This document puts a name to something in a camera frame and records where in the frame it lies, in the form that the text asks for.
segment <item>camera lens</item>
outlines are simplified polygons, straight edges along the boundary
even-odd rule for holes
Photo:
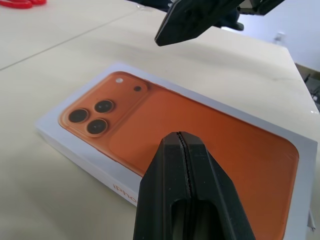
[[[94,106],[94,110],[98,113],[107,113],[114,108],[114,103],[110,100],[103,100]]]
[[[105,120],[96,119],[91,121],[86,127],[86,129],[90,134],[100,134],[107,129],[107,125],[108,124]]]
[[[72,123],[81,123],[87,119],[89,113],[87,110],[80,108],[69,114],[69,121]]]
[[[141,91],[141,87],[140,86],[135,86],[134,89],[136,92],[140,92]]]

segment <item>red object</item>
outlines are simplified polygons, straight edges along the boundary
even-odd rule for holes
[[[33,5],[44,5],[47,0],[0,0],[0,5],[12,9],[30,9]]]

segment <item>table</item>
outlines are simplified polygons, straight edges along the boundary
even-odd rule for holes
[[[135,207],[34,131],[40,116],[115,62],[319,141],[319,112],[281,46],[212,27],[157,47],[164,13],[122,0],[0,11],[7,22],[0,43],[8,46],[0,50],[1,239],[132,239]],[[319,184],[318,175],[311,205],[318,223]]]

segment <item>orange image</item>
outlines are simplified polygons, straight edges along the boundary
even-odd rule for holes
[[[256,239],[283,239],[299,161],[288,140],[126,72],[90,89],[59,124],[140,176],[163,137],[198,136],[233,181]]]

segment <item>white box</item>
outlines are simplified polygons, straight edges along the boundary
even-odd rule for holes
[[[239,120],[290,141],[297,149],[299,160],[283,239],[305,239],[312,194],[312,183],[314,179],[317,143],[304,136],[249,115],[196,92],[187,90],[181,86],[160,79],[139,69],[120,63],[112,65],[106,71],[73,93],[65,101],[39,119],[36,123],[36,128],[50,145],[89,174],[104,183],[110,189],[114,190],[120,196],[127,199],[135,206],[137,205],[141,176],[124,167],[122,164],[110,159],[101,151],[61,127],[58,120],[65,109],[67,109],[71,104],[77,102],[81,96],[93,89],[107,76],[115,72],[126,72],[141,79],[148,80],[153,84],[178,93],[188,99],[218,110],[229,116],[233,116]]]

